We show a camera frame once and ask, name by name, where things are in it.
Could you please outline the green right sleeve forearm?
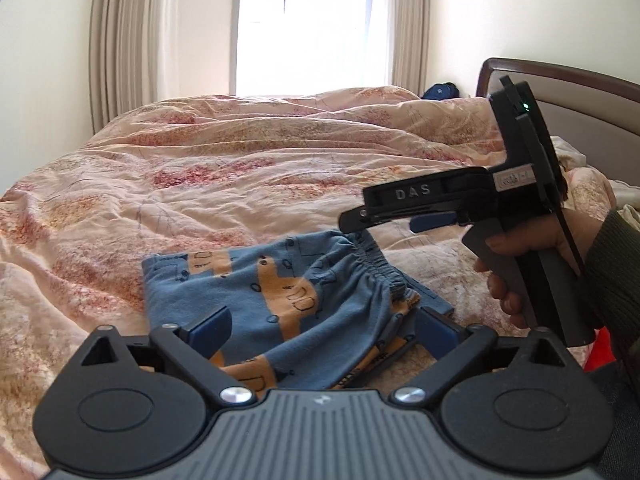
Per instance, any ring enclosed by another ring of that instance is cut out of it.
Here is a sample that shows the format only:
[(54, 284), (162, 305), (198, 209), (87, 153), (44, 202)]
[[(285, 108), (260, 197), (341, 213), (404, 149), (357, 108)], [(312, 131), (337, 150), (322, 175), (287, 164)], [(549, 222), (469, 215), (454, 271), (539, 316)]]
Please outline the green right sleeve forearm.
[(639, 231), (611, 211), (589, 248), (582, 286), (597, 328), (610, 333), (614, 356), (639, 363)]

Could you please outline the person's right hand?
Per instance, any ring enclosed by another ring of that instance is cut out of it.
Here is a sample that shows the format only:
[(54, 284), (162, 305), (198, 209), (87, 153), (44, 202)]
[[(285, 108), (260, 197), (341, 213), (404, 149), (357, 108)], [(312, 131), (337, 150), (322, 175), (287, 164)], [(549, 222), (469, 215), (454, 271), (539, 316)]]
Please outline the person's right hand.
[[(587, 252), (601, 229), (602, 221), (570, 209), (563, 210), (563, 218), (572, 234), (580, 258), (586, 260)], [(485, 244), (495, 254), (506, 257), (520, 256), (530, 250), (555, 249), (572, 269), (580, 274), (560, 220), (555, 216), (530, 219), (506, 233), (488, 237)], [(487, 288), (490, 296), (500, 302), (500, 309), (509, 317), (512, 325), (517, 328), (528, 328), (522, 313), (521, 297), (508, 289), (508, 285), (500, 275), (490, 272)]]

